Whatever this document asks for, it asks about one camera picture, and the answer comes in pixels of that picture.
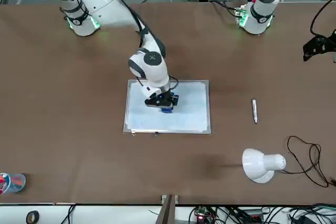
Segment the lamp shade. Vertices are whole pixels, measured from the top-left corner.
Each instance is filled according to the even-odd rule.
[[[246,176],[256,183],[269,182],[275,170],[286,167],[286,160],[280,154],[265,155],[255,149],[244,150],[242,161]]]

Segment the green led light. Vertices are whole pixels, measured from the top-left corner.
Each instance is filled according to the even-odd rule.
[[[93,26],[95,27],[95,29],[98,29],[98,28],[100,28],[100,24],[99,24],[97,21],[95,21],[95,19],[94,19],[94,18],[92,18],[92,17],[91,17],[91,21],[92,21],[92,23],[93,23]]]
[[[248,19],[248,14],[245,14],[239,21],[239,25],[244,27],[246,25],[246,22],[247,22],[247,19]]]

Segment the marker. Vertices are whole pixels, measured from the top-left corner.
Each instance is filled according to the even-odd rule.
[[[254,123],[258,123],[258,114],[257,114],[257,100],[252,99],[252,108],[253,108],[253,118],[254,118]]]

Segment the metal bracket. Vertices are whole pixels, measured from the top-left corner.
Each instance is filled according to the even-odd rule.
[[[161,204],[164,203],[164,201],[166,200],[167,198],[167,195],[161,195]],[[175,195],[175,204],[178,204],[179,203],[179,196],[178,195]]]
[[[175,201],[174,195],[165,195],[163,206],[155,224],[175,224]]]

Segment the lamp cord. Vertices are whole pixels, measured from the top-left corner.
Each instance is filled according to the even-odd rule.
[[[311,166],[307,169],[305,169],[303,167],[303,165],[300,163],[299,159],[297,158],[297,156],[294,154],[294,152],[290,149],[289,147],[289,142],[293,139],[297,139],[299,141],[301,141],[302,143],[304,144],[308,144],[310,145],[309,147],[309,160],[310,160],[310,163],[311,163]],[[336,187],[336,180],[334,178],[331,178],[331,181],[329,182],[327,180],[327,178],[325,177],[324,173],[322,172],[321,170],[321,165],[320,165],[320,158],[321,158],[321,151],[322,151],[322,147],[321,145],[319,144],[316,144],[316,143],[308,143],[308,142],[305,142],[303,139],[299,138],[298,136],[289,136],[288,139],[287,139],[287,150],[288,152],[295,158],[295,160],[298,162],[298,164],[300,165],[302,171],[301,172],[289,172],[287,170],[282,170],[281,173],[284,173],[284,174],[305,174],[310,181],[312,181],[314,184],[320,186],[320,187],[324,187],[324,188],[327,188],[329,187],[329,185],[332,185],[334,187]],[[312,154],[312,151],[313,150],[317,150],[317,158],[315,161],[313,161],[313,154]],[[325,182],[325,184],[320,184],[318,182],[316,182],[315,180],[313,180],[309,175],[308,175],[308,172],[310,170],[314,169],[317,174],[319,175],[319,177],[322,179],[323,182]]]

